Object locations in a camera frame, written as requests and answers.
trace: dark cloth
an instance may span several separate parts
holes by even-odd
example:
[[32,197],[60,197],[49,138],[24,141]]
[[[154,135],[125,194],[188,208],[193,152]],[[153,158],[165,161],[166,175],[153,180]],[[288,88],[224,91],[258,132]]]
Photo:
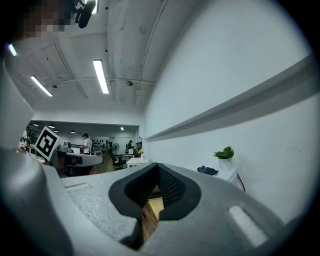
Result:
[[205,167],[204,165],[202,165],[201,167],[199,167],[196,170],[199,173],[208,174],[208,175],[215,175],[215,174],[217,174],[219,172],[218,170],[215,170],[215,169],[209,168],[209,167]]

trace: potted plant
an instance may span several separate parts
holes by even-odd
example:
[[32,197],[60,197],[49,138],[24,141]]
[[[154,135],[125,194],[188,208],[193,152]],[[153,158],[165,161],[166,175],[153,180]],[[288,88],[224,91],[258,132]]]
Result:
[[140,154],[141,156],[140,156],[140,159],[141,160],[144,160],[144,150],[141,148],[139,151],[138,151],[138,154]]
[[223,151],[218,151],[214,153],[213,156],[219,159],[220,171],[232,171],[232,157],[234,156],[234,154],[234,150],[230,146],[225,147]]

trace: green plant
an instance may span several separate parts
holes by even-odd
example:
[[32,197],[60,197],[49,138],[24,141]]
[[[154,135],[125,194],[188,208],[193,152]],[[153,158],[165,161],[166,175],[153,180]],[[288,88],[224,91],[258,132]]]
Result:
[[234,154],[235,153],[233,148],[231,148],[230,146],[227,146],[226,148],[224,148],[223,152],[221,151],[215,152],[213,156],[219,159],[228,159],[228,158],[232,158]]

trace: ceiling beam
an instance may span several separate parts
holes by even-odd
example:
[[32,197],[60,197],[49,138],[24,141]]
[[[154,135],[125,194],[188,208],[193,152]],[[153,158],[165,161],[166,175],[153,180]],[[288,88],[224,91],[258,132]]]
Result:
[[[112,81],[113,82],[115,80],[119,80],[119,81],[131,81],[134,83],[138,83],[138,80],[135,79],[130,79],[130,78],[119,78],[119,77],[106,77],[106,79]],[[71,82],[75,82],[75,81],[87,81],[87,80],[97,80],[96,77],[87,77],[87,78],[78,78],[78,79],[68,79],[68,80],[63,80],[63,81],[58,81],[58,82],[51,82],[51,83],[47,83],[45,86],[53,86],[53,85],[59,85],[59,84],[65,84],[65,83],[71,83]],[[153,85],[153,82],[149,82],[149,81],[140,81],[141,84],[146,84],[146,85]]]
[[[70,69],[70,67],[69,67],[69,65],[68,65],[68,63],[67,63],[67,61],[66,61],[66,58],[65,58],[65,56],[64,56],[64,54],[63,54],[63,52],[62,52],[62,50],[61,50],[61,48],[60,48],[60,45],[59,45],[59,42],[58,42],[57,39],[54,39],[54,40],[53,40],[53,45],[54,45],[54,47],[55,47],[55,49],[56,49],[56,51],[57,51],[57,53],[58,53],[58,55],[59,55],[59,57],[60,57],[60,59],[61,59],[61,61],[62,61],[62,64],[63,64],[66,72],[68,73],[68,75],[69,75],[72,79],[75,80],[76,78],[75,78],[74,74],[72,73],[72,71],[71,71],[71,69]],[[79,89],[79,91],[82,93],[82,95],[83,95],[86,99],[89,99],[89,97],[87,96],[87,94],[85,93],[85,91],[82,89],[82,87],[80,86],[80,84],[79,84],[77,81],[74,81],[74,82],[75,82],[75,84],[76,84],[76,87],[77,87],[77,88]]]

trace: black rubber grip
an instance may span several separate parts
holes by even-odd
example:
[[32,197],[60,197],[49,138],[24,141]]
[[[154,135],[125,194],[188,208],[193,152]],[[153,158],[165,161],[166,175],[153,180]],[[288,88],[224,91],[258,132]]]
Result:
[[182,219],[198,205],[201,198],[197,183],[162,163],[152,163],[116,181],[110,187],[109,197],[122,215],[141,222],[141,210],[156,185],[161,190],[164,206],[159,214],[160,221]]

